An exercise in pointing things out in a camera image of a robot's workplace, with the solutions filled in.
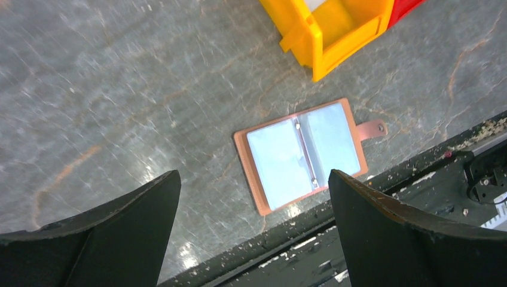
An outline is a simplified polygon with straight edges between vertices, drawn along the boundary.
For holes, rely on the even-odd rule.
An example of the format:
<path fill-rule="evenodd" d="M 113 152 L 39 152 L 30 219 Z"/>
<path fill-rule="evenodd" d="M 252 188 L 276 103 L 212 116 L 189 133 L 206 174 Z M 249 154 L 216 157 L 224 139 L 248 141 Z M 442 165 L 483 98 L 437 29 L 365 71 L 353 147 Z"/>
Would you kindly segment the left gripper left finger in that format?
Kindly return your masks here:
<path fill-rule="evenodd" d="M 1 235 L 2 286 L 156 286 L 181 177 L 172 170 L 35 231 Z"/>

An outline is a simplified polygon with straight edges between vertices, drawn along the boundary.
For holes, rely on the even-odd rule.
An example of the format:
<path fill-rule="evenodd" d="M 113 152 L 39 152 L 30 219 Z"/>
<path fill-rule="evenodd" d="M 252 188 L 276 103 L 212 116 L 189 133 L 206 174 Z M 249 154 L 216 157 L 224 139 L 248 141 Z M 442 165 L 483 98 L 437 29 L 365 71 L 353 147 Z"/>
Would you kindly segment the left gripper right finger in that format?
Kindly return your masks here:
<path fill-rule="evenodd" d="M 505 286 L 506 233 L 402 203 L 340 170 L 328 180 L 353 286 Z"/>

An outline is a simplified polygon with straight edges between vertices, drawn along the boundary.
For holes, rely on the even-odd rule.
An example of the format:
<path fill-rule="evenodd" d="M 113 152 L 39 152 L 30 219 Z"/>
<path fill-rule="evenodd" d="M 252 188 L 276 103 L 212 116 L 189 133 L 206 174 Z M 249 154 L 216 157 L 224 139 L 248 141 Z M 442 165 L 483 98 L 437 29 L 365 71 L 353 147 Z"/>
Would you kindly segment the tan leather card holder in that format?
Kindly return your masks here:
<path fill-rule="evenodd" d="M 381 119 L 356 124 L 346 98 L 233 134 L 256 209 L 266 216 L 328 187 L 332 169 L 368 172 L 362 142 L 388 134 Z"/>

